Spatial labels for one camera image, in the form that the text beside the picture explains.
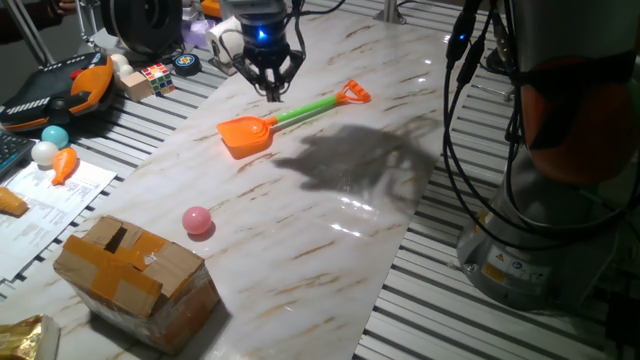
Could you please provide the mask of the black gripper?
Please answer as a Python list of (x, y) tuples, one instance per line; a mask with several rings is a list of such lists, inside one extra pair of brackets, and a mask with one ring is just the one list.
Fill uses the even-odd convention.
[[(301, 50), (291, 50), (286, 38), (286, 13), (246, 14), (239, 17), (244, 37), (243, 54), (236, 54), (232, 64), (261, 96), (268, 102), (280, 102), (305, 60)], [(279, 68), (286, 60), (284, 69), (275, 73), (275, 90), (266, 72), (258, 68)]]

